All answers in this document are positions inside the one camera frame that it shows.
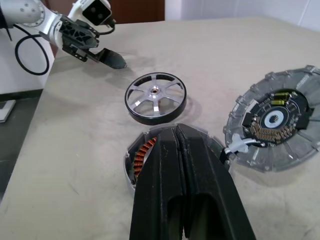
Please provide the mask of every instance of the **wire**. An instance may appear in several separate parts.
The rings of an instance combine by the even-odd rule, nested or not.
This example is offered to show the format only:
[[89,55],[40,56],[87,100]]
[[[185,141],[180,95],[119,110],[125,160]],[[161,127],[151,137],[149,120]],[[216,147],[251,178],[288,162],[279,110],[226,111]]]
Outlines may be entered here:
[[102,36],[102,35],[112,34],[115,30],[116,30],[116,26],[114,25],[110,31],[99,32],[98,35]]
[[[39,38],[41,37],[41,35],[37,34],[37,35],[32,35],[30,34],[28,31],[24,30],[22,27],[14,24],[13,25],[15,28],[21,30],[22,32],[24,32],[25,34],[27,34],[27,36],[21,38],[16,46],[15,46],[15,49],[14,49],[14,54],[15,54],[15,58],[18,62],[18,64],[29,74],[32,74],[32,75],[36,75],[36,76],[42,76],[42,75],[45,75],[48,71],[49,71],[49,68],[50,68],[50,62],[49,62],[49,57],[47,55],[47,52],[46,50],[44,49],[44,47],[42,46],[42,44],[36,39],[36,38]],[[25,65],[21,62],[20,60],[20,56],[19,56],[19,47],[20,45],[25,41],[25,40],[28,40],[28,39],[33,39],[35,41],[36,44],[38,44],[38,46],[40,47],[40,49],[42,50],[43,54],[44,54],[44,57],[45,57],[45,61],[46,61],[46,68],[43,72],[34,72],[34,71],[31,71],[29,70],[28,68],[25,67]]]

